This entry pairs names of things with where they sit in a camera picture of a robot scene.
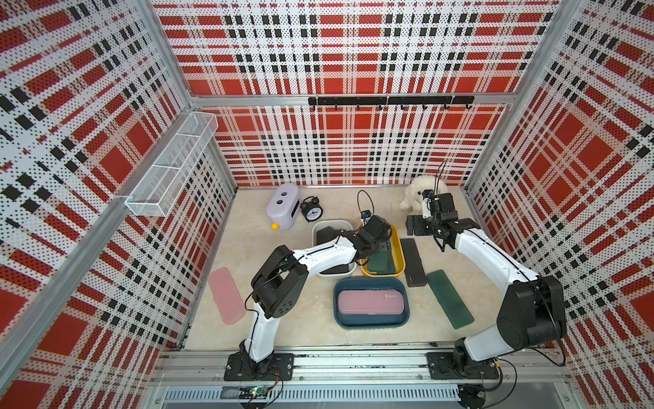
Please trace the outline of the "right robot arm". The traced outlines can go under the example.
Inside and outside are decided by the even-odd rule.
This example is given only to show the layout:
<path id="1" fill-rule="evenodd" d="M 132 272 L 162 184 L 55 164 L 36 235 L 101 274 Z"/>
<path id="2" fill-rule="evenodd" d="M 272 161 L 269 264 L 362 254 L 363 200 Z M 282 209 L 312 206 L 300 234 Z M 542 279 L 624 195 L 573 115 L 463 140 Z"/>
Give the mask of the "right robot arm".
<path id="1" fill-rule="evenodd" d="M 496 323 L 456 341 L 454 370 L 470 374 L 493 359 L 563 339 L 566 335 L 563 286 L 514 260 L 470 218 L 460 218 L 451 194 L 422 189 L 422 214 L 408 216 L 407 233 L 431 236 L 467 257 L 503 295 Z"/>

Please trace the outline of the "dark green pencil case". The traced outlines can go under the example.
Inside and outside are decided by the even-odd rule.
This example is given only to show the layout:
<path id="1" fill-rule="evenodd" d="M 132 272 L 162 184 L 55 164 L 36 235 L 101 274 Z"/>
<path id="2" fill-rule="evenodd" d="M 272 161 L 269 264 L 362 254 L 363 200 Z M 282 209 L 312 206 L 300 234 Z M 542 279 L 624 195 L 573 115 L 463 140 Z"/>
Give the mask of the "dark green pencil case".
<path id="1" fill-rule="evenodd" d="M 371 254 L 366 264 L 368 271 L 374 275 L 389 275 L 395 273 L 392 245 L 389 240 L 381 243 L 377 251 Z"/>

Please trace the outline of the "pink pencil case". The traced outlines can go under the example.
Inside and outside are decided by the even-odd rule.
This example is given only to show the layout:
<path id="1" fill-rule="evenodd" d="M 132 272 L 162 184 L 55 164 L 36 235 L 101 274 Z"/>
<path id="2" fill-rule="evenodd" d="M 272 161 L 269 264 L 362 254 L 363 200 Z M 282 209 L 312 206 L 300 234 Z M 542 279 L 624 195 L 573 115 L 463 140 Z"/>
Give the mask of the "pink pencil case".
<path id="1" fill-rule="evenodd" d="M 337 296 L 337 311 L 342 315 L 400 315 L 405 300 L 397 290 L 346 290 Z"/>
<path id="2" fill-rule="evenodd" d="M 208 278 L 208 285 L 225 325 L 236 324 L 245 317 L 245 302 L 229 269 L 220 268 L 212 272 Z"/>

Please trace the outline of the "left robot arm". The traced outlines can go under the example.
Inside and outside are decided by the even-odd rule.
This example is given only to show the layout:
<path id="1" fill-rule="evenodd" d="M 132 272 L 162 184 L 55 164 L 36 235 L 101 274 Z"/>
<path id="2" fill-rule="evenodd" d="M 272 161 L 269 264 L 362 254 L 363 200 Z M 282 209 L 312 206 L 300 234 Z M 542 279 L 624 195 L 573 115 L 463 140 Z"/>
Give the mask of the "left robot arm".
<path id="1" fill-rule="evenodd" d="M 246 365 L 253 368 L 270 360 L 279 322 L 297 304 L 309 279 L 368 258 L 392 233 L 390 223 L 373 215 L 362 227 L 343 231 L 323 244 L 294 251 L 285 245 L 275 248 L 251 281 L 250 312 L 254 316 L 249 334 L 239 346 Z"/>

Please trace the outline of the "dark grey pencil case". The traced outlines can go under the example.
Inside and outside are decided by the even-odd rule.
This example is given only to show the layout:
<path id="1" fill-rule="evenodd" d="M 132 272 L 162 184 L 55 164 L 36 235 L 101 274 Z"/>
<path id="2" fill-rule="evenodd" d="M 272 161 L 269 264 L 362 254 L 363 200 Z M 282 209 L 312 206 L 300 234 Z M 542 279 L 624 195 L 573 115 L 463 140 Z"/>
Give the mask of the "dark grey pencil case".
<path id="1" fill-rule="evenodd" d="M 338 235 L 339 235 L 339 230 L 332 228 L 331 226 L 321 228 L 316 233 L 316 244 L 322 245 L 328 243 L 334 240 L 334 238 L 336 238 Z"/>

